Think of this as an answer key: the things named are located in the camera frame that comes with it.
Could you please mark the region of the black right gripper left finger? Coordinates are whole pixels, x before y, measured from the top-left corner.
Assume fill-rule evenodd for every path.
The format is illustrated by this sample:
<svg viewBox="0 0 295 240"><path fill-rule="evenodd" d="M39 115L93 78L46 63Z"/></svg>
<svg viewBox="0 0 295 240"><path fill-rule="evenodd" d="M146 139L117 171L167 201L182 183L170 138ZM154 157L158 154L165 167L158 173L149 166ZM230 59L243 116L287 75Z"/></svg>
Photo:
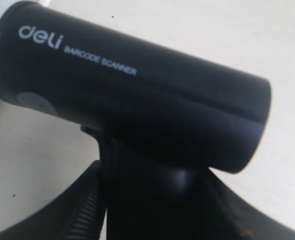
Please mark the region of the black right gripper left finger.
<svg viewBox="0 0 295 240"><path fill-rule="evenodd" d="M98 240L105 218L94 161L62 194L35 214L0 232L0 240Z"/></svg>

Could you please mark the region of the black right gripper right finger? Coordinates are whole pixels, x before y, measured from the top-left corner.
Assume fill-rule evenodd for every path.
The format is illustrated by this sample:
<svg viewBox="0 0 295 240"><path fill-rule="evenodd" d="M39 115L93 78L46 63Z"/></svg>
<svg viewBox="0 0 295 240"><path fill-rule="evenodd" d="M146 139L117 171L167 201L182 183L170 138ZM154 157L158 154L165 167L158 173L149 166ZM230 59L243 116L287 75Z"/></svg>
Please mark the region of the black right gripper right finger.
<svg viewBox="0 0 295 240"><path fill-rule="evenodd" d="M226 240L295 240L295 230L268 217L227 187L210 169L203 184L214 204L216 227Z"/></svg>

